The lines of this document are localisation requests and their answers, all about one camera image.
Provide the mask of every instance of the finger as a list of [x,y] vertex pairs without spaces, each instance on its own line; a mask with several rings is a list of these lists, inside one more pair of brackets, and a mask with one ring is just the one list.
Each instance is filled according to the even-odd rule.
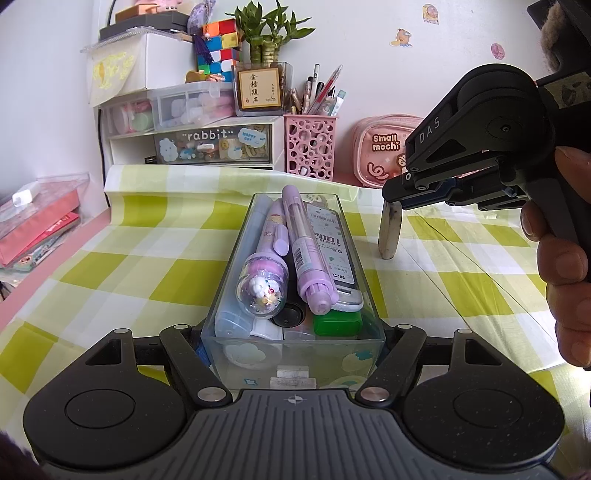
[[589,263],[584,250],[577,244],[544,235],[538,246],[538,271],[547,283],[564,285],[582,281]]
[[574,191],[591,203],[591,154],[572,147],[557,147],[556,166]]
[[521,207],[521,227],[525,236],[533,242],[539,242],[548,232],[544,214],[534,202],[527,202]]
[[558,351],[568,363],[576,367],[591,365],[591,333],[570,330],[556,324]]
[[571,330],[591,333],[591,284],[548,285],[546,299],[553,317]]

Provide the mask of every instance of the red book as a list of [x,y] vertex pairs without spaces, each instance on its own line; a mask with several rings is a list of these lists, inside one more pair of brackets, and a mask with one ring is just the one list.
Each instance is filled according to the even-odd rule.
[[51,225],[41,235],[39,235],[37,238],[35,238],[35,240],[33,240],[30,244],[28,244],[25,248],[23,248],[15,258],[22,257],[28,251],[32,250],[35,247],[35,245],[38,245],[39,243],[43,242],[43,240],[45,240],[49,236],[52,236],[55,233],[57,233],[58,231],[67,227],[72,222],[78,220],[78,218],[80,218],[80,215],[78,215],[77,213],[74,213],[74,212],[70,212],[70,213],[65,214],[56,223]]

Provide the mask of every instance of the pink pen holder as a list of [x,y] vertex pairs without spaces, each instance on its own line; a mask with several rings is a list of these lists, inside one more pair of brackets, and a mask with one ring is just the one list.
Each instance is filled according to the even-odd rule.
[[286,171],[303,177],[333,179],[335,116],[284,115]]

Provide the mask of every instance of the purple mechanical pencil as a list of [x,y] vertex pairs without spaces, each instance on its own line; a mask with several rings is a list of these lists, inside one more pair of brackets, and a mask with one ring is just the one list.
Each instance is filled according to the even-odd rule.
[[287,298],[287,265],[281,257],[290,250],[281,199],[271,205],[256,252],[246,259],[236,287],[236,296],[259,318],[275,316]]
[[300,192],[286,185],[281,192],[300,297],[315,315],[324,315],[339,301],[328,265],[318,248]]

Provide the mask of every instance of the white wall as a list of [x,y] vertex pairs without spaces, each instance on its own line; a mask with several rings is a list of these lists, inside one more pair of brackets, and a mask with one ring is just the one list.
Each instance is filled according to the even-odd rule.
[[[321,79],[344,65],[337,88],[347,91],[337,122],[337,179],[353,178],[352,127],[366,116],[408,113],[426,116],[469,70],[498,62],[491,45],[506,52],[504,63],[534,79],[547,75],[540,33],[526,7],[534,0],[283,0],[302,26],[316,27],[294,40],[280,60],[294,67],[298,87],[321,64]],[[236,0],[217,0],[213,20],[236,8]],[[240,6],[246,0],[240,0]],[[422,6],[435,5],[439,25],[423,22]],[[261,0],[264,11],[275,0]],[[393,47],[398,29],[412,34],[412,48]]]
[[36,177],[88,171],[83,213],[106,208],[86,57],[92,0],[14,0],[0,14],[0,198]]
[[[525,10],[533,0],[430,2],[439,10],[439,25],[423,22],[423,0],[284,1],[299,18],[313,17],[309,26],[317,28],[280,54],[294,66],[296,85],[311,75],[314,63],[322,66],[321,79],[344,65],[337,84],[347,91],[337,125],[337,179],[354,181],[350,147],[355,122],[389,113],[427,115],[466,72],[497,61],[492,43],[504,47],[504,62],[533,78],[547,73],[539,31]],[[118,0],[115,12],[132,3]],[[110,4],[15,0],[0,15],[0,197],[35,176],[88,170],[93,189],[85,208],[94,215],[104,208],[86,62],[79,50],[97,38]],[[217,0],[213,20],[225,18],[224,12],[236,4]],[[268,11],[275,2],[261,4]],[[390,46],[399,28],[412,34],[412,48]]]

